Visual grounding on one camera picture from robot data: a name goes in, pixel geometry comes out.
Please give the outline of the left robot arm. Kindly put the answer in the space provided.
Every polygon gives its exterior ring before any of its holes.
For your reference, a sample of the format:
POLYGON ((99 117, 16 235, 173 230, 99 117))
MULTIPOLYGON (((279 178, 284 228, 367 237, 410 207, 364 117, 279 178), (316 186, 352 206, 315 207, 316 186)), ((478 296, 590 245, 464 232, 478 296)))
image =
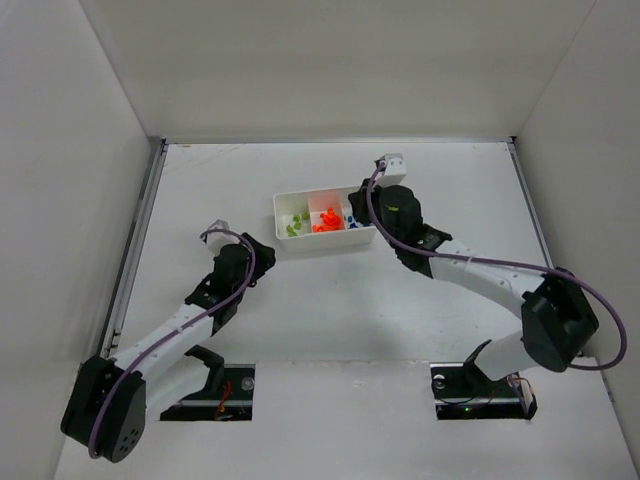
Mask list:
POLYGON ((161 326, 109 357, 80 367, 60 429, 93 459, 118 463, 139 443, 147 421, 183 397, 215 390, 224 359, 205 348, 237 313, 247 289, 276 263, 274 248, 216 221, 200 235, 213 269, 161 326))

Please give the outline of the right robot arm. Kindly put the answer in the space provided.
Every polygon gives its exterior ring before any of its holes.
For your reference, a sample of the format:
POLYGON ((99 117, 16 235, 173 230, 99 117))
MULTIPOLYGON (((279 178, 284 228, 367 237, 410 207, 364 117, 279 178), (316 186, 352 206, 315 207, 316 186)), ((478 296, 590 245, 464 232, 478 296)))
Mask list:
POLYGON ((471 381, 497 382, 536 366, 561 373, 597 331, 599 322, 569 272, 481 263, 461 241, 424 223, 420 202, 409 188, 369 190, 362 185, 348 201, 357 222, 375 222, 386 231, 397 258, 409 270, 464 287, 520 321, 519 330, 481 343, 465 360, 471 381))

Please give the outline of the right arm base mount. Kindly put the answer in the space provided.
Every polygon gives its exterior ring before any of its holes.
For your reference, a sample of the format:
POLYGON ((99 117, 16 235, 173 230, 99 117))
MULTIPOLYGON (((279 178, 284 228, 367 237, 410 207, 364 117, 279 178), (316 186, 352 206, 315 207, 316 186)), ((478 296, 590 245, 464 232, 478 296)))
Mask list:
POLYGON ((475 365, 481 343, 462 363, 430 365, 436 417, 441 421, 516 419, 531 421, 538 412, 535 392, 518 372, 490 380, 475 365))

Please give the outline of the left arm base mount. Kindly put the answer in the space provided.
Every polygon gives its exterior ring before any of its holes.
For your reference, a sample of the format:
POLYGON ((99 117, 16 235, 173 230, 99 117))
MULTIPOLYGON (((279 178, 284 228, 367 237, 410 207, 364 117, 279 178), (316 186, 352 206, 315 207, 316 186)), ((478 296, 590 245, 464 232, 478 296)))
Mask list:
POLYGON ((244 422, 253 416, 255 364, 228 364, 224 358, 203 347, 191 348, 185 357, 205 367, 204 380, 189 388, 171 406, 161 411, 164 422, 244 422))

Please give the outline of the orange dome lego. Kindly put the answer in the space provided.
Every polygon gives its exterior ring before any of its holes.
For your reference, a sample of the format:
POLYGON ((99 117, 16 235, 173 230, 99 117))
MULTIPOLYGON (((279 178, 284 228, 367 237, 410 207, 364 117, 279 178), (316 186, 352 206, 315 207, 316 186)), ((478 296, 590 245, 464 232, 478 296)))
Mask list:
POLYGON ((326 233, 344 229, 343 218, 333 209, 320 212, 311 226, 313 233, 326 233))

